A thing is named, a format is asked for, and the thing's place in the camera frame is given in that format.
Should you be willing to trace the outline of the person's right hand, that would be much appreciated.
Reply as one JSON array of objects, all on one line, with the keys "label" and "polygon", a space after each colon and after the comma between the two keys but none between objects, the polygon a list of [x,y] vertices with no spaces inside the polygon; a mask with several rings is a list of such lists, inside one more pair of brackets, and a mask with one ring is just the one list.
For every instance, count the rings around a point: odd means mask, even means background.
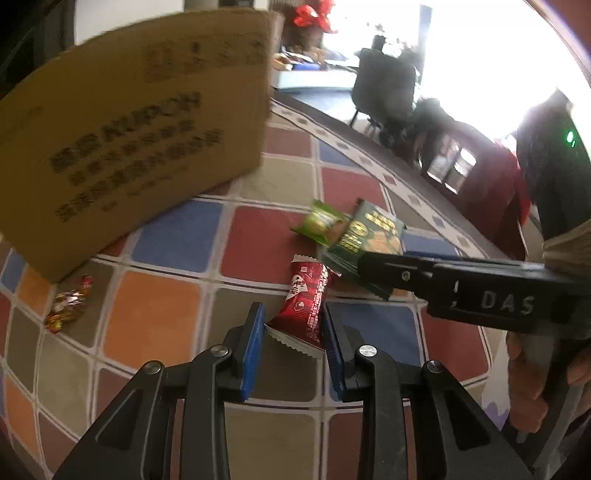
[{"label": "person's right hand", "polygon": [[[536,433],[549,410],[547,402],[542,398],[547,375],[526,360],[516,333],[507,333],[506,344],[509,355],[510,423],[522,432]],[[590,410],[590,377],[590,349],[586,348],[577,355],[567,370],[568,384],[584,387],[575,413],[576,420]]]}]

